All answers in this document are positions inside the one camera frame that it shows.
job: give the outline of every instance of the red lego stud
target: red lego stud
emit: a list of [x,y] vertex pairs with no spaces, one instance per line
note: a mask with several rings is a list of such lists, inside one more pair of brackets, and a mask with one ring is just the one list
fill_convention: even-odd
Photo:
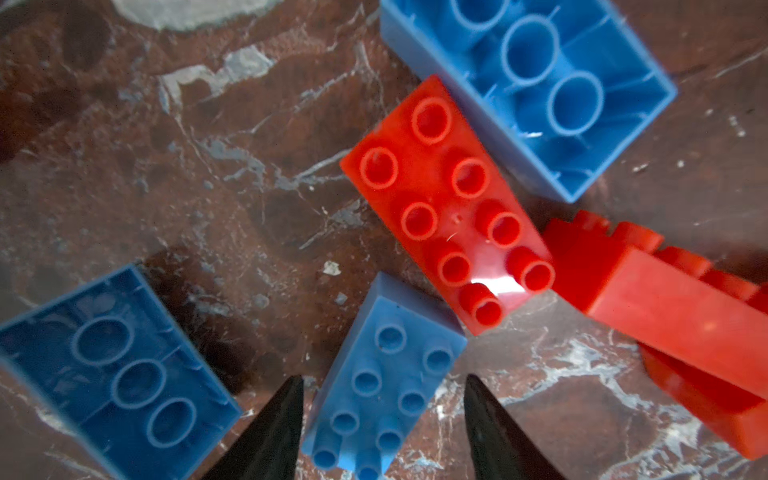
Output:
[[739,300],[749,299],[760,289],[760,287],[754,283],[747,282],[743,278],[719,270],[710,270],[701,277],[701,281],[709,283],[718,290],[722,290],[733,298]]
[[571,222],[574,227],[579,227],[582,230],[587,230],[594,233],[600,233],[605,235],[608,233],[608,229],[611,228],[611,222],[608,219],[601,217],[600,215],[587,212],[586,210],[579,210]]
[[706,258],[677,247],[667,247],[661,252],[657,252],[656,257],[693,278],[701,278],[712,268],[712,262]]
[[551,287],[549,250],[437,77],[341,167],[475,335]]
[[614,239],[626,245],[632,245],[645,253],[655,252],[664,242],[664,237],[653,230],[629,222],[619,223],[616,226],[616,230],[614,230],[614,234],[611,236]]

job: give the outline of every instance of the table surface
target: table surface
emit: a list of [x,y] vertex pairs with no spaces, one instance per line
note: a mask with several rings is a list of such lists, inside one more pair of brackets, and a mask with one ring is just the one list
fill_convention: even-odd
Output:
[[[200,28],[202,14],[170,16],[190,31],[105,0],[11,3],[0,319],[141,263],[237,394],[241,432],[289,375],[309,405],[377,272],[434,293],[338,165],[419,83],[382,43],[376,0],[253,0]],[[134,19],[126,5],[150,3],[115,0]],[[513,190],[540,228],[585,208],[768,280],[768,2],[617,3],[678,99],[578,204]],[[469,372],[571,480],[768,477],[650,382],[631,339],[553,293],[471,338],[388,477],[473,478]],[[0,399],[3,478],[109,478],[5,371]],[[297,478],[342,476],[300,458]]]

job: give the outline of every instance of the underside of lego brick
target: underside of lego brick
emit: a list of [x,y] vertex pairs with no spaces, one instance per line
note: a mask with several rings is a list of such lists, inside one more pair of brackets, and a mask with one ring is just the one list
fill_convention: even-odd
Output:
[[321,470],[380,478],[466,343],[442,303],[380,273],[313,402],[302,452]]
[[544,239],[553,289],[591,318],[762,398],[768,398],[768,303],[763,289],[632,223],[581,211]]
[[497,161],[556,200],[578,199],[677,93],[607,0],[381,5],[387,45],[439,74]]
[[120,480],[183,480],[240,417],[134,266],[4,324],[0,353]]
[[473,334],[550,288],[547,247],[437,77],[341,167]]
[[768,454],[768,402],[746,390],[640,344],[648,375],[741,455]]

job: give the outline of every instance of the blue lego brick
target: blue lego brick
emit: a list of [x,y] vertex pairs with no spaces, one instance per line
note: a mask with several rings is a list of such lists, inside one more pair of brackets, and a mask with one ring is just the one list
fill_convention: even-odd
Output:
[[132,265],[0,326],[0,355],[120,480],[184,480],[242,413]]
[[380,477],[467,339],[451,310],[379,273],[312,406],[302,451]]
[[381,0],[381,35],[437,74],[528,189],[575,202],[677,89],[608,0]]

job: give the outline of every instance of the dark blue lego brick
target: dark blue lego brick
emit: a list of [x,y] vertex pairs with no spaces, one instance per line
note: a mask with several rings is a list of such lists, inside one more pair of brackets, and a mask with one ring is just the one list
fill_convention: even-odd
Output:
[[302,451],[322,470],[376,480],[466,345],[444,303],[379,273],[315,398]]
[[242,413],[134,266],[0,326],[0,353],[121,480],[184,480]]
[[677,89],[608,0],[381,0],[384,41],[438,74],[497,162],[572,203]]

